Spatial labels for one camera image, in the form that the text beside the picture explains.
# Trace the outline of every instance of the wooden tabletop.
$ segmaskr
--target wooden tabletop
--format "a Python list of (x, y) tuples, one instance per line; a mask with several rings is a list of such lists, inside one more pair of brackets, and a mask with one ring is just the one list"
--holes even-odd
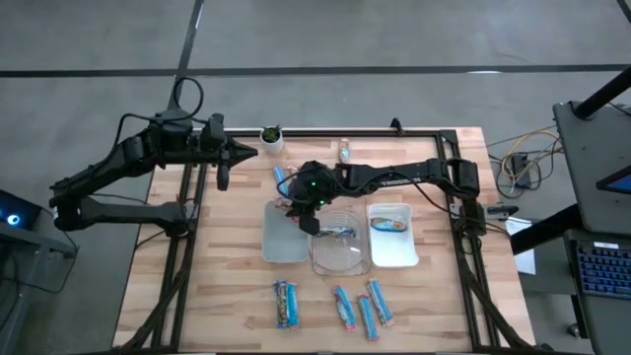
[[(460, 154), (479, 168), (481, 203), (495, 203), (493, 175), (480, 128), (457, 129)], [(239, 139), (261, 148), (258, 139)], [(214, 170), (207, 175), (200, 211), (190, 284), (186, 301), (180, 351), (466, 351), (470, 342), (454, 256), (448, 216), (430, 205), (413, 186), (383, 188), (367, 203), (403, 202), (412, 206), (414, 242), (420, 262), (404, 269), (377, 269), (363, 276), (323, 277), (309, 261), (297, 264), (269, 263), (261, 257), (261, 226), (265, 202), (276, 196), (273, 166), (299, 167), (318, 160), (331, 167), (337, 159), (338, 139), (286, 139), (278, 156), (262, 151), (230, 173), (228, 191), (216, 189)], [(405, 164), (435, 158), (433, 139), (352, 138), (353, 164), (374, 167)], [(156, 170), (150, 203), (175, 199), (182, 166)], [(422, 184), (436, 202), (444, 205), (444, 194), (433, 185)], [(143, 226), (139, 241), (156, 233)], [(158, 301), (169, 241), (155, 238), (136, 251), (131, 265), (114, 345), (128, 340)], [(534, 343), (526, 302), (506, 236), (489, 233), (483, 237), (482, 252), (493, 302), (507, 321), (530, 343)], [(361, 321), (355, 332), (346, 332), (337, 314), (331, 290), (341, 285), (353, 300), (356, 316), (358, 294), (366, 293), (370, 277), (380, 280), (395, 324), (378, 326), (380, 339), (366, 340)], [(298, 283), (301, 327), (277, 329), (272, 283), (286, 279)], [(484, 329), (479, 305), (478, 324)], [(168, 314), (165, 341), (171, 333)]]

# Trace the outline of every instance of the keyboard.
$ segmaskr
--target keyboard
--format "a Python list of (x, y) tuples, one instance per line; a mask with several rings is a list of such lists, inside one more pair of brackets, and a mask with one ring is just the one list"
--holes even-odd
[(575, 247), (584, 293), (631, 300), (631, 247)]

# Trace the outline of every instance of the plastic tray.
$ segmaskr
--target plastic tray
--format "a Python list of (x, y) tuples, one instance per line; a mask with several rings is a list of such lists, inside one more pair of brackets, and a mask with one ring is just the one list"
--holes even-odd
[[(382, 232), (370, 226), (370, 220), (384, 217), (402, 220), (404, 232)], [(368, 207), (368, 229), (373, 264), (377, 267), (409, 267), (418, 263), (412, 231), (412, 207), (406, 203), (380, 203)]]

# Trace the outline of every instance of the gray floor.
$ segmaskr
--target gray floor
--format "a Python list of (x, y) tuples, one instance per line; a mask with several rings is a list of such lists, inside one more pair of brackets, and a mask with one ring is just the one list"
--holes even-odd
[[(176, 68), (192, 0), (0, 3), (0, 70)], [(190, 67), (296, 65), (615, 64), (631, 61), (631, 25), (615, 0), (207, 0)], [(580, 100), (615, 73), (203, 78), (203, 115), (232, 127), (482, 126), (488, 142), (552, 124), (551, 106)], [(102, 158), (118, 118), (166, 106), (172, 78), (0, 79), (0, 188), (45, 205), (47, 187)], [(182, 104), (195, 97), (184, 90)], [(631, 103), (631, 97), (620, 98)], [(130, 121), (126, 132), (139, 130)], [(524, 148), (549, 142), (534, 138)], [(502, 155), (509, 147), (495, 146)], [(544, 164), (543, 170), (549, 168)], [(541, 190), (514, 201), (525, 218), (574, 202), (562, 158)], [(149, 177), (113, 191), (143, 198)], [(48, 221), (41, 229), (59, 236)], [(40, 295), (18, 353), (107, 349), (137, 226), (73, 233), (81, 245), (66, 289)], [(50, 262), (56, 285), (66, 263)], [(589, 352), (565, 334), (561, 297), (526, 295), (537, 342)]]

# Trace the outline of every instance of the black robotic arm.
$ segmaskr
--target black robotic arm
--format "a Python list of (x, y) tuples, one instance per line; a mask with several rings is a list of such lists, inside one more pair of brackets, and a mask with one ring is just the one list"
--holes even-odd
[(120, 178), (139, 177), (166, 164), (217, 166), (217, 186), (226, 190), (230, 168), (257, 151), (226, 135), (223, 115), (213, 114), (200, 131), (193, 130), (191, 118), (181, 119), (188, 116), (179, 108), (157, 113), (147, 128), (114, 145), (102, 161), (51, 186), (55, 226), (75, 231), (95, 223), (153, 223), (169, 237), (186, 234), (192, 211), (180, 202), (126, 206), (100, 203), (89, 195)]
[(360, 197), (382, 187), (420, 182), (434, 184), (445, 193), (461, 199), (462, 205), (456, 216), (464, 232), (476, 236), (486, 233), (484, 211), (476, 201), (480, 192), (477, 165), (456, 158), (429, 159), (385, 168), (337, 164), (333, 170), (316, 161), (304, 163), (289, 186), (286, 197), (292, 204), (287, 216), (299, 217), (300, 228), (315, 235), (319, 232), (316, 211), (323, 204), (330, 204), (334, 198)]

